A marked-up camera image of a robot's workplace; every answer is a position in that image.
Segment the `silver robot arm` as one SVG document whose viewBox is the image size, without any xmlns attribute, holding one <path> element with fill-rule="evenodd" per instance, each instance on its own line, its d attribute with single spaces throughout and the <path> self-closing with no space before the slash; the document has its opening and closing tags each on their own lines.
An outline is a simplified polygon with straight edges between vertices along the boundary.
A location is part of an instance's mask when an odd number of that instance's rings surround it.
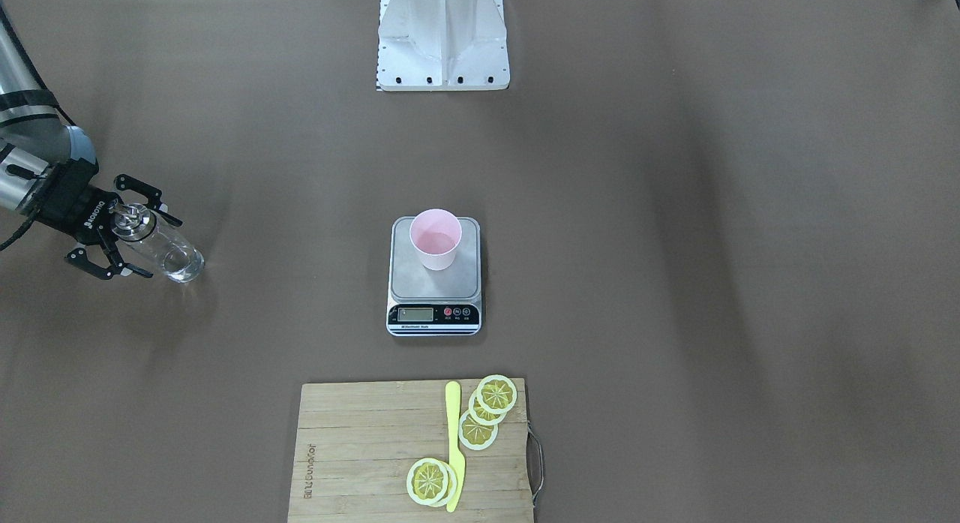
<svg viewBox="0 0 960 523">
<path fill-rule="evenodd" d="M 155 273 L 192 281 L 202 253 L 179 232 L 161 190 L 127 174 L 97 188 L 95 148 L 45 85 L 2 13 L 1 202 L 24 220 L 8 248 L 34 224 L 74 239 L 65 262 L 100 280 Z"/>
</svg>

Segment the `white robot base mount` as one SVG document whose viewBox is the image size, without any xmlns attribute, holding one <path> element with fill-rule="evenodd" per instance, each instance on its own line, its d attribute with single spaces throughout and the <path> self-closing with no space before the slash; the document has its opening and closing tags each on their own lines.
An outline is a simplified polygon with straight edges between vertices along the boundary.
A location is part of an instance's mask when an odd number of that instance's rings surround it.
<svg viewBox="0 0 960 523">
<path fill-rule="evenodd" d="M 375 86 L 475 92 L 511 84 L 504 0 L 379 0 Z"/>
</svg>

